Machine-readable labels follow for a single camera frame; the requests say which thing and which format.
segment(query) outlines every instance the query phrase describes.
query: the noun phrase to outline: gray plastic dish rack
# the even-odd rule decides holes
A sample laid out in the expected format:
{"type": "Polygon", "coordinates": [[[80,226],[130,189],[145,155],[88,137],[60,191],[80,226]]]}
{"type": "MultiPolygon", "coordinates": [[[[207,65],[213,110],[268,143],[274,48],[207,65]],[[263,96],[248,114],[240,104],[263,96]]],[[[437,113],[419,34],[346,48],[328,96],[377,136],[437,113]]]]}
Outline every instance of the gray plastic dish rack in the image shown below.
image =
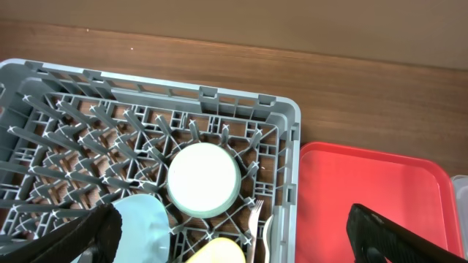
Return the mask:
{"type": "Polygon", "coordinates": [[[464,257],[468,259],[468,176],[456,175],[451,180],[455,191],[464,257]]]}
{"type": "MultiPolygon", "coordinates": [[[[0,92],[0,253],[147,193],[170,219],[169,262],[215,237],[246,253],[256,199],[265,200],[260,239],[274,214],[271,262],[294,262],[301,112],[292,100],[22,59],[0,63],[0,92]],[[214,218],[184,215],[167,195],[170,161],[197,142],[222,146],[241,169],[239,197],[214,218]]],[[[263,254],[259,241],[255,261],[263,254]]]]}

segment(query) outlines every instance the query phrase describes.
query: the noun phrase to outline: red plastic tray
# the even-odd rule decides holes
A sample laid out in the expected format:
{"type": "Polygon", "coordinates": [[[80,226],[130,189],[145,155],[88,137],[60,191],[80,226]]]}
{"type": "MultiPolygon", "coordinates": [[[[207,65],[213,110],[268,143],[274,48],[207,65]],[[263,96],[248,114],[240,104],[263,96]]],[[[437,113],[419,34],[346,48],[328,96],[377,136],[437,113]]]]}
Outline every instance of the red plastic tray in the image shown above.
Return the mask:
{"type": "Polygon", "coordinates": [[[301,148],[296,262],[354,262],[346,233],[353,203],[463,256],[453,187],[438,165],[312,142],[301,148]]]}

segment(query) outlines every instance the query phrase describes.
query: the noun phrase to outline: white object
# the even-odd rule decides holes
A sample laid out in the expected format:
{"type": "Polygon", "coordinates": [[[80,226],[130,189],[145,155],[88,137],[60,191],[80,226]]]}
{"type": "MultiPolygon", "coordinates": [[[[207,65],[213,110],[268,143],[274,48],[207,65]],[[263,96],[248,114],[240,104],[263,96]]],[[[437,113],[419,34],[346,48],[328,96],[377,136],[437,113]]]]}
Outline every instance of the white object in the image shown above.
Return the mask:
{"type": "Polygon", "coordinates": [[[263,246],[265,247],[265,263],[270,263],[270,246],[271,246],[271,223],[273,222],[273,215],[268,218],[263,227],[262,239],[263,246]]]}
{"type": "Polygon", "coordinates": [[[241,173],[234,158],[211,143],[184,148],[169,167],[169,196],[189,216],[219,215],[234,203],[240,188],[241,173]]]}

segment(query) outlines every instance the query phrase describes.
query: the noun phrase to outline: wooden table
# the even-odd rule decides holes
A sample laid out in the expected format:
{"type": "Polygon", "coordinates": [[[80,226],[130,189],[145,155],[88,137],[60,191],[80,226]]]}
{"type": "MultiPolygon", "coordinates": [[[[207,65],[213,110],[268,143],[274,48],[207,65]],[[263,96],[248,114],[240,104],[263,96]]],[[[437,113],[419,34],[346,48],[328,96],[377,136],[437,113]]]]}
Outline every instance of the wooden table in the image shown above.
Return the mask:
{"type": "Polygon", "coordinates": [[[302,143],[415,156],[468,174],[468,72],[12,21],[0,21],[0,40],[0,60],[286,96],[301,108],[302,143]]]}

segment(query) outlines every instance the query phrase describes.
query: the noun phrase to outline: light blue bowl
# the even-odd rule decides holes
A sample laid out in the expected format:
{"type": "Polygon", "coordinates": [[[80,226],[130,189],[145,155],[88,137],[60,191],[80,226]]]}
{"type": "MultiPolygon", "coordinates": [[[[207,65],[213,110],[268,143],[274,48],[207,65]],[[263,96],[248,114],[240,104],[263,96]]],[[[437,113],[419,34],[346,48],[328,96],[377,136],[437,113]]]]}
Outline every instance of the light blue bowl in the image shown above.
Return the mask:
{"type": "Polygon", "coordinates": [[[149,194],[135,194],[113,205],[122,216],[122,236],[114,263],[167,262],[170,227],[164,205],[149,194]]]}

